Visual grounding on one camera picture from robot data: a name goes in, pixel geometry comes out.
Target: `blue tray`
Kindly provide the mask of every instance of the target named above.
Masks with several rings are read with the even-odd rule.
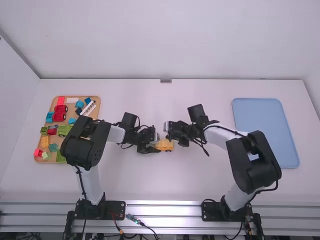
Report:
[[[299,157],[282,104],[274,98],[235,98],[235,126],[239,131],[260,130],[268,140],[281,168],[299,166]]]

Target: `metal frame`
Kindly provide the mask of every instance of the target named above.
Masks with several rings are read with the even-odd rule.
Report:
[[[239,222],[203,222],[199,201],[127,200],[126,203],[126,213],[137,216],[157,234],[233,235],[240,227]],[[0,232],[63,232],[67,213],[74,209],[75,203],[70,202],[0,202]],[[320,236],[319,202],[252,204],[252,209],[261,214],[265,235]],[[72,231],[81,232],[83,223],[75,220]],[[117,223],[128,234],[151,233],[127,219]],[[87,220],[85,232],[118,231],[111,220]]]

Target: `yellow toy block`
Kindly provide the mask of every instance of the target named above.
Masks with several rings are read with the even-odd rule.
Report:
[[[41,137],[41,147],[47,149],[49,147],[49,136]]]
[[[154,148],[169,153],[174,149],[174,142],[168,139],[162,139],[154,144]]]

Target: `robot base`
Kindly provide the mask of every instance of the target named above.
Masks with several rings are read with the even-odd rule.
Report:
[[[221,202],[203,202],[201,204],[201,217],[204,222],[243,222],[246,218],[253,218],[251,204],[235,212],[229,211]]]
[[[124,220],[126,213],[125,201],[106,201],[103,197],[98,205],[92,205],[90,201],[79,199],[74,210],[74,219],[78,220]]]

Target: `red toy block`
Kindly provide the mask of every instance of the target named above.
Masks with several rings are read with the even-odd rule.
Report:
[[[66,112],[68,112],[68,107],[66,105],[57,105],[54,107],[54,112],[65,114]]]
[[[48,128],[46,131],[48,135],[56,135],[57,134],[57,129],[56,128]]]
[[[60,97],[58,97],[58,101],[57,101],[56,105],[57,106],[58,105],[63,105],[64,102],[65,102],[65,97],[64,96],[60,96]]]
[[[54,122],[63,122],[66,118],[67,116],[61,112],[55,112],[52,116]]]
[[[42,153],[43,153],[44,151],[42,151],[42,150],[40,150],[39,148],[37,148],[36,150],[34,150],[34,154],[33,154],[33,156],[35,156],[35,157],[42,157]]]

